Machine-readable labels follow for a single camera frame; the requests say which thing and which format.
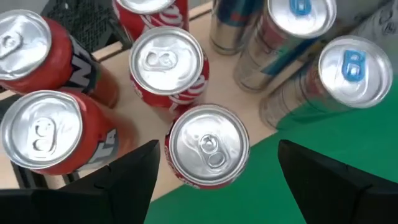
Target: soda can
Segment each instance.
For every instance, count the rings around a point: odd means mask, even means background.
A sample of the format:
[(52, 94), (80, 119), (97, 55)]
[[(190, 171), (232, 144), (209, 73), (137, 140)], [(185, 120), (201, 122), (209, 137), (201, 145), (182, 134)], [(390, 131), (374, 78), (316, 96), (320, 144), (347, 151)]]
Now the soda can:
[(111, 72), (51, 19), (26, 10), (0, 14), (0, 49), (0, 85), (8, 90), (70, 88), (109, 107), (118, 101)]
[(264, 90), (275, 74), (261, 71), (292, 62), (297, 47), (327, 32), (335, 17), (335, 0), (268, 0), (235, 68), (235, 82), (244, 91)]
[(189, 30), (188, 0), (112, 0), (112, 4), (132, 40), (160, 26)]
[(258, 20), (264, 0), (213, 0), (210, 44), (219, 54), (241, 51)]
[(165, 137), (165, 155), (174, 174), (196, 189), (219, 189), (243, 172), (249, 135), (239, 118), (218, 105), (190, 108)]
[(301, 62), (316, 57), (327, 43), (340, 35), (349, 34), (356, 26), (371, 16), (390, 0), (335, 0), (336, 21), (333, 27), (312, 44), (298, 59)]
[(0, 132), (13, 163), (49, 175), (99, 168), (136, 143), (128, 119), (77, 91), (23, 96), (7, 110)]
[(391, 1), (363, 22), (351, 34), (364, 37), (377, 44), (390, 58), (398, 73), (398, 1)]
[(260, 104), (262, 122), (275, 129), (282, 118), (325, 117), (379, 104), (393, 80), (392, 65), (376, 44), (353, 35), (330, 42), (312, 62)]
[(203, 98), (209, 61), (199, 42), (178, 27), (151, 29), (130, 53), (133, 87), (139, 97), (166, 121)]

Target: table surface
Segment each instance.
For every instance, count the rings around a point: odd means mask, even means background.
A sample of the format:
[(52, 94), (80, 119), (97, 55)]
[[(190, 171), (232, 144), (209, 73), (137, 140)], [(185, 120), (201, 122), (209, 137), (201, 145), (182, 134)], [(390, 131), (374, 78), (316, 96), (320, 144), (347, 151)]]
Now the table surface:
[[(210, 81), (205, 101), (207, 103), (223, 105), (237, 113), (248, 129), (251, 144), (256, 144), (274, 133), (273, 130), (264, 126), (259, 119), (257, 110), (259, 100), (289, 77), (292, 71), (300, 66), (300, 63), (295, 62), (286, 68), (285, 71), (279, 75), (279, 79), (274, 80), (265, 92), (256, 95), (243, 92), (236, 86), (232, 78), (232, 72), (239, 56), (218, 55), (210, 47), (208, 36), (211, 14), (209, 13), (209, 9), (211, 9), (211, 2), (190, 11), (191, 17), (196, 17), (190, 23), (190, 32), (199, 43), (201, 43), (210, 62)], [(115, 43), (93, 54), (96, 58), (103, 58), (120, 48), (121, 44)], [(151, 139), (159, 139), (163, 145), (164, 136), (169, 124), (163, 122), (149, 106), (136, 96), (129, 79), (128, 55), (129, 51), (127, 50), (102, 62), (103, 65), (117, 77), (121, 87), (120, 101), (115, 110), (131, 119), (136, 125), (139, 133), (139, 145)], [(0, 99), (6, 98), (12, 94), (13, 93), (10, 91), (6, 91), (0, 95)], [(83, 177), (90, 172), (92, 172), (92, 170), (81, 171), (80, 176)], [(0, 188), (18, 188), (11, 164), (4, 153), (0, 153), (0, 177), (2, 178)], [(65, 185), (61, 176), (46, 176), (46, 179), (49, 187), (53, 189)], [(181, 185), (181, 181), (179, 181), (169, 169), (164, 154), (162, 153), (158, 179), (152, 200), (169, 193)]]

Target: can top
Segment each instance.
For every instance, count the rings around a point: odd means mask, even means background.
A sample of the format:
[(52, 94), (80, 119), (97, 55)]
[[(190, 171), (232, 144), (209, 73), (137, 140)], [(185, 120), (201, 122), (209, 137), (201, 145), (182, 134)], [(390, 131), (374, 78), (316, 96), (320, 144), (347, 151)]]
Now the can top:
[(50, 48), (50, 27), (40, 15), (22, 9), (0, 14), (0, 80), (28, 75)]
[(311, 39), (332, 27), (337, 7), (335, 0), (268, 0), (268, 12), (286, 33)]
[(239, 118), (218, 105), (185, 112), (170, 133), (170, 156), (176, 169), (201, 185), (234, 179), (249, 156), (249, 136)]
[(388, 94), (393, 80), (391, 62), (373, 42), (346, 35), (322, 51), (319, 76), (329, 94), (352, 108), (369, 108)]
[(177, 27), (156, 27), (142, 34), (130, 53), (130, 71), (143, 89), (173, 95), (190, 88), (203, 68), (198, 41)]
[(0, 125), (10, 160), (28, 169), (44, 169), (66, 159), (81, 138), (77, 101), (68, 94), (41, 90), (18, 99)]
[(117, 0), (117, 2), (136, 14), (153, 14), (168, 8), (175, 0)]

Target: green surface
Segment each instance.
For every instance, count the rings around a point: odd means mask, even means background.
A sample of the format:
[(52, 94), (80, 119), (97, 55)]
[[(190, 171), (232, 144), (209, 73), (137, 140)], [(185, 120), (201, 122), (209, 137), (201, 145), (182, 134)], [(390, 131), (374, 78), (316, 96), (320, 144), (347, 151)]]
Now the green surface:
[(305, 223), (277, 160), (289, 139), (398, 182), (398, 86), (380, 105), (281, 131), (255, 145), (242, 176), (221, 190), (180, 187), (150, 205), (146, 224)]

